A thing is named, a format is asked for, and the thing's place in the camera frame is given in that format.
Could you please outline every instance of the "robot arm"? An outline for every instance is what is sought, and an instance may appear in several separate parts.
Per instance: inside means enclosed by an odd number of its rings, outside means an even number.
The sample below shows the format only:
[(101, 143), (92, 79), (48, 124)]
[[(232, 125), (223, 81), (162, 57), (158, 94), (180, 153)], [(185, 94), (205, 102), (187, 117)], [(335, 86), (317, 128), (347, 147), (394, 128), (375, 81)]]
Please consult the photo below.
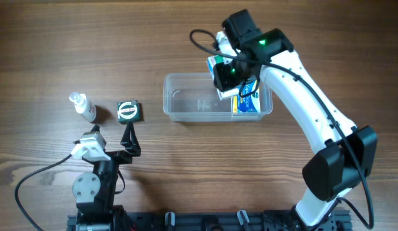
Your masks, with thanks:
[(123, 206), (114, 205), (114, 196), (123, 191), (115, 191), (118, 176), (121, 177), (125, 189), (119, 165), (131, 164), (133, 157), (141, 156), (133, 123), (128, 122), (122, 136), (121, 145), (125, 150), (106, 151), (106, 141), (98, 125), (84, 133), (75, 144), (71, 155), (94, 167), (92, 173), (84, 173), (74, 181), (72, 192), (76, 198), (78, 215), (68, 225), (74, 225), (77, 231), (133, 230), (130, 228), (133, 225), (132, 220), (126, 215)]
[[(224, 32), (219, 32), (217, 42), (223, 54), (261, 62), (269, 61), (300, 76), (318, 95), (325, 107), (337, 121), (349, 144), (359, 159), (365, 175), (370, 174), (377, 137), (370, 127), (357, 129), (320, 90), (299, 59), (293, 45), (278, 29), (264, 35), (256, 28), (246, 10), (231, 15), (222, 23)], [(225, 58), (214, 67), (215, 87), (231, 90), (230, 86), (254, 81), (254, 77), (271, 88), (294, 116), (316, 155), (303, 169), (307, 190), (295, 206), (299, 220), (309, 228), (321, 222), (334, 208), (335, 200), (344, 196), (360, 183), (358, 170), (345, 158), (346, 150), (340, 132), (325, 113), (323, 106), (312, 92), (289, 72), (269, 65), (245, 63)]]

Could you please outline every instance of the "bottle cap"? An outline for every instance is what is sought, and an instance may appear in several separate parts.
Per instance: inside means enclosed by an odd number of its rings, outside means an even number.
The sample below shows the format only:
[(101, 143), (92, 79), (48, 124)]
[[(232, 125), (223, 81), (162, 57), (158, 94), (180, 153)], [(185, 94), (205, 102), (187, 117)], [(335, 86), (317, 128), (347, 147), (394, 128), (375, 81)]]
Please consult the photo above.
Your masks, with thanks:
[(85, 103), (85, 99), (77, 92), (72, 92), (69, 96), (69, 100), (76, 106), (80, 106)]

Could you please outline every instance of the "black joint housing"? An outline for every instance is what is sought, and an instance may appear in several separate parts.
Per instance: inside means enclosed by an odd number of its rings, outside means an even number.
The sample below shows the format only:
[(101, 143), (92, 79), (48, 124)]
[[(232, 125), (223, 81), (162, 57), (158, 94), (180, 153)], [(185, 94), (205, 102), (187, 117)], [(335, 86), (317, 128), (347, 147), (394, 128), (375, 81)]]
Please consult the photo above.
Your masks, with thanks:
[[(355, 130), (347, 136), (347, 140), (367, 177), (372, 171), (376, 152), (376, 133), (366, 126)], [(343, 141), (326, 141), (325, 144), (327, 147), (320, 150), (303, 167), (302, 174), (306, 185), (317, 198), (331, 201), (343, 190), (357, 186), (360, 177), (350, 155), (343, 147)]]
[(233, 49), (240, 49), (242, 43), (262, 34), (247, 9), (229, 16), (222, 27)]

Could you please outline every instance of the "yellow label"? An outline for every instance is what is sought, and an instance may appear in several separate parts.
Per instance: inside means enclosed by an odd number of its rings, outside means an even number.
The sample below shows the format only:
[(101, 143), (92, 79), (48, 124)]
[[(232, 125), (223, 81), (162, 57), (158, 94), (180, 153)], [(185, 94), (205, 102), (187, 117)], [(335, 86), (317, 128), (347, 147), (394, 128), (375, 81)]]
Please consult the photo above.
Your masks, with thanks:
[(233, 113), (237, 113), (238, 112), (238, 97), (235, 96), (233, 97)]

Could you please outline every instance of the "plastic container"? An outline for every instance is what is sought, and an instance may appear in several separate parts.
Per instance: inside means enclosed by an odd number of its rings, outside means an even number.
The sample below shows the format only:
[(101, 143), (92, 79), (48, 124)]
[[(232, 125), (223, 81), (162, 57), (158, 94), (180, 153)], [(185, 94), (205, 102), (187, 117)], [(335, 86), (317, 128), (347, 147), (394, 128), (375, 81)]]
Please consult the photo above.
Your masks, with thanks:
[(272, 91), (260, 84), (261, 112), (232, 112), (232, 98), (220, 100), (210, 73), (165, 76), (163, 111), (172, 121), (258, 121), (273, 110)]

